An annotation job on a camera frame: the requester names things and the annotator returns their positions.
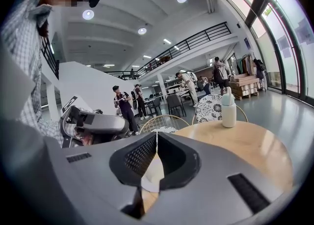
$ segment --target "water bottle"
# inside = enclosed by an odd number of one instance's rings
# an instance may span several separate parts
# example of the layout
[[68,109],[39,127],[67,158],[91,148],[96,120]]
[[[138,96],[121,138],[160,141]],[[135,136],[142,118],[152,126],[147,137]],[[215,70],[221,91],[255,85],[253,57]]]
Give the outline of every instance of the water bottle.
[[227,87],[227,93],[222,96],[221,104],[222,125],[227,128],[234,127],[236,125],[236,104],[230,87]]

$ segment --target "patterned cushion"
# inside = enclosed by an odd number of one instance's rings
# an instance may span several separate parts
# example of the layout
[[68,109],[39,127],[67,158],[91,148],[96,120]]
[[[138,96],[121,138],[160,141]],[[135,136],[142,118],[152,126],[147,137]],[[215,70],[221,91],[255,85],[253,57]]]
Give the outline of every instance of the patterned cushion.
[[164,133],[175,133],[177,131],[176,128],[170,126],[162,126],[153,130],[153,132],[164,132]]
[[221,95],[211,94],[203,97],[197,104],[195,115],[199,123],[221,120]]

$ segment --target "metal railing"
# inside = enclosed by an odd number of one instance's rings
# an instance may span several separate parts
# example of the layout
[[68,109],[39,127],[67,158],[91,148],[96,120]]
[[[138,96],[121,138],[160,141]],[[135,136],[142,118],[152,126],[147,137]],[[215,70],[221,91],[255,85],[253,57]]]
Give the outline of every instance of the metal railing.
[[135,80],[138,79],[137,71],[105,71],[112,76],[120,78],[122,80]]
[[41,52],[43,53],[50,69],[55,74],[55,76],[59,79],[59,60],[56,60],[54,58],[54,55],[52,53],[50,42],[48,38],[42,37],[41,38],[43,47],[41,49]]
[[198,32],[189,38],[177,43],[166,51],[162,52],[160,55],[155,57],[153,60],[146,63],[137,71],[138,78],[146,75],[157,67],[163,65],[164,63],[176,58],[185,52],[192,50],[198,46],[215,40],[219,37],[231,34],[227,27],[227,22],[223,22],[207,28],[201,32]]

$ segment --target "white pants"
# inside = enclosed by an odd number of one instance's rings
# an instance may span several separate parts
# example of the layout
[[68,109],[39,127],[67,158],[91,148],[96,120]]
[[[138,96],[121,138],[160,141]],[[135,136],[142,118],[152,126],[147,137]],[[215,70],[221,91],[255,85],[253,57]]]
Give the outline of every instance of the white pants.
[[196,94],[196,90],[195,90],[194,84],[192,86],[188,86],[188,90],[191,93],[191,97],[192,97],[192,100],[193,100],[194,104],[197,105],[197,94]]

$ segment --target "person in plaid shirt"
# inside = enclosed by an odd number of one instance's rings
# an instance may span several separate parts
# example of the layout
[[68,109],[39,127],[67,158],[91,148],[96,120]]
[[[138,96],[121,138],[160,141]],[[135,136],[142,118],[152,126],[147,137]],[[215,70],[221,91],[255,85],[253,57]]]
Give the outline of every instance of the person in plaid shirt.
[[[0,37],[17,65],[34,82],[35,88],[27,99],[19,120],[38,130],[44,136],[63,144],[57,121],[44,121],[41,112],[41,36],[48,36],[49,4],[76,4],[80,0],[15,0],[0,29]],[[66,131],[75,136],[75,125],[68,124]]]

